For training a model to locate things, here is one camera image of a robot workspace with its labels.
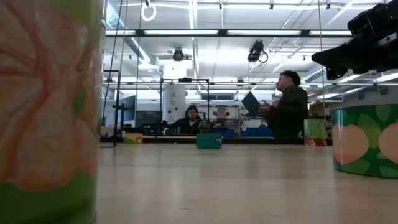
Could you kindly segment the short green peach can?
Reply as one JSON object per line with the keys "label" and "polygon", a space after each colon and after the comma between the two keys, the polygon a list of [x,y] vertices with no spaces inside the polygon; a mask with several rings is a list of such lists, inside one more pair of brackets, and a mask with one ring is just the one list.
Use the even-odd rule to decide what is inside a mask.
{"label": "short green peach can", "polygon": [[334,169],[398,179],[398,104],[331,111]]}

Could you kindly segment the black board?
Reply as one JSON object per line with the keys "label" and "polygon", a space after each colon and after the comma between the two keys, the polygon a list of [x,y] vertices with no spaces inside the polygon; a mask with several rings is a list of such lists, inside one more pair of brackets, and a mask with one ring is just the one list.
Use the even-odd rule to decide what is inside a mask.
{"label": "black board", "polygon": [[136,111],[136,127],[141,128],[145,125],[159,124],[161,115],[160,111]]}

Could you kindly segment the person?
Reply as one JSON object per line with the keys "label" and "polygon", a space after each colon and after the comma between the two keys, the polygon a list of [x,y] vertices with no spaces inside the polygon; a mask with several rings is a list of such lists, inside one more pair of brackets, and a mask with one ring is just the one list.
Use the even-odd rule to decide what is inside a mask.
{"label": "person", "polygon": [[172,128],[179,131],[179,134],[195,136],[200,132],[199,124],[201,118],[198,115],[198,110],[195,105],[190,105],[186,112],[185,117],[177,120],[172,124],[168,124],[166,121],[162,122],[162,126],[165,128]]}
{"label": "person", "polygon": [[303,132],[303,122],[308,117],[308,95],[300,84],[297,72],[281,72],[276,84],[281,98],[276,105],[259,107],[259,114],[273,130],[274,139],[299,139]]}

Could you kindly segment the dark computer monitor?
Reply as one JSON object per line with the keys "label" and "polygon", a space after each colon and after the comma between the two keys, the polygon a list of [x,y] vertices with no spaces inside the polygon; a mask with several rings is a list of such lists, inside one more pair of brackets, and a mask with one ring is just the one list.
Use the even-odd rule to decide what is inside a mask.
{"label": "dark computer monitor", "polygon": [[136,97],[134,95],[121,100],[120,125],[124,126],[128,121],[134,121],[136,113]]}

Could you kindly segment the green can red base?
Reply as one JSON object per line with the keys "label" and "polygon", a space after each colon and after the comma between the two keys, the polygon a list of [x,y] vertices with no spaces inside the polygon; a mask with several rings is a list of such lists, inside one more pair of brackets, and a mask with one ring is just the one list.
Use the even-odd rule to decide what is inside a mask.
{"label": "green can red base", "polygon": [[304,122],[304,141],[309,147],[327,146],[328,133],[324,119],[306,119]]}

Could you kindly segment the small green plant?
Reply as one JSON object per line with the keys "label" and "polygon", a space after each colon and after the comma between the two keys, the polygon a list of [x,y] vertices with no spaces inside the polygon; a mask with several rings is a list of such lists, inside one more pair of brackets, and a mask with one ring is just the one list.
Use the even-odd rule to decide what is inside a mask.
{"label": "small green plant", "polygon": [[201,121],[198,125],[200,134],[210,134],[211,133],[211,123],[208,121]]}

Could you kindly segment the white round column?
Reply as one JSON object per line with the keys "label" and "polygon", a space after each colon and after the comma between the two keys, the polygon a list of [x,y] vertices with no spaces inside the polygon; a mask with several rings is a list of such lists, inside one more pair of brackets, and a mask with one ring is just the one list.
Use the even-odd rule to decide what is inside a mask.
{"label": "white round column", "polygon": [[181,62],[164,65],[162,82],[162,119],[169,124],[185,117],[186,87],[178,82],[187,76],[187,69]]}

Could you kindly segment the black aluminium rig frame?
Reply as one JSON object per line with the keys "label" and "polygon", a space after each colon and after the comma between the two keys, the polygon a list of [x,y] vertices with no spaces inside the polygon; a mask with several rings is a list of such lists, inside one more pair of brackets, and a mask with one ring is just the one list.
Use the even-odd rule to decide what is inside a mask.
{"label": "black aluminium rig frame", "polygon": [[[159,104],[161,112],[161,79],[163,79],[164,65],[172,60],[172,53],[162,53],[150,58],[142,41],[155,39],[155,45],[166,39],[191,39],[190,53],[180,61],[187,69],[186,78],[209,79],[206,82],[186,83],[188,101],[196,101],[210,108],[216,101],[211,95],[232,94],[232,102],[240,102],[249,91],[259,101],[274,101],[277,97],[276,71],[284,64],[292,62],[295,54],[302,48],[307,51],[302,54],[303,61],[309,62],[314,48],[310,40],[318,39],[319,50],[330,47],[326,39],[347,39],[351,36],[347,30],[242,30],[242,29],[109,29],[105,38],[112,40],[113,49],[105,50],[105,70],[121,71],[122,90],[131,90],[134,94],[139,91],[152,91],[152,101]],[[269,59],[266,63],[248,62],[248,53],[256,40],[261,40]],[[122,49],[116,51],[118,42],[122,42]],[[103,71],[103,83],[100,88],[104,104],[108,72]],[[112,73],[111,83],[107,95],[107,103],[116,102],[116,82],[118,74]],[[120,125],[121,102],[119,97],[118,111],[118,143],[124,141],[124,126]]]}

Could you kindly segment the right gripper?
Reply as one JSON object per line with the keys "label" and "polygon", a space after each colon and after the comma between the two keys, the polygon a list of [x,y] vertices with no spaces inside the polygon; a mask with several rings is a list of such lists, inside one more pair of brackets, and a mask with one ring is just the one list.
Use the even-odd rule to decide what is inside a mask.
{"label": "right gripper", "polygon": [[349,71],[359,75],[398,69],[398,0],[359,13],[347,26],[349,42],[312,55],[312,61],[326,68],[328,80]]}

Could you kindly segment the blue storage bin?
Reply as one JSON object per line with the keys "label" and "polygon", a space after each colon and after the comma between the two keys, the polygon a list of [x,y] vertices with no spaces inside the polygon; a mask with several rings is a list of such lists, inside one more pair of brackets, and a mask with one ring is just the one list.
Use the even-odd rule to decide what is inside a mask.
{"label": "blue storage bin", "polygon": [[257,128],[246,128],[244,131],[244,137],[265,137],[265,138],[272,138],[273,131],[271,128],[260,126]]}
{"label": "blue storage bin", "polygon": [[232,129],[214,130],[213,134],[220,134],[224,138],[234,138],[235,137],[235,132]]}

